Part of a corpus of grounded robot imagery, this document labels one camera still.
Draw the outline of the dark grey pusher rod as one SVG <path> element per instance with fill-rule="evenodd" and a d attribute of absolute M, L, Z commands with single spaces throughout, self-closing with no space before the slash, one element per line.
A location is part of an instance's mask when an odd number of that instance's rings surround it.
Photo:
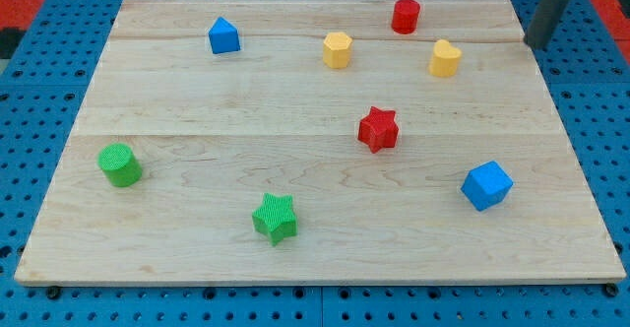
<path fill-rule="evenodd" d="M 539 0 L 524 35 L 524 43 L 531 49 L 543 49 L 552 35 L 570 0 Z"/>

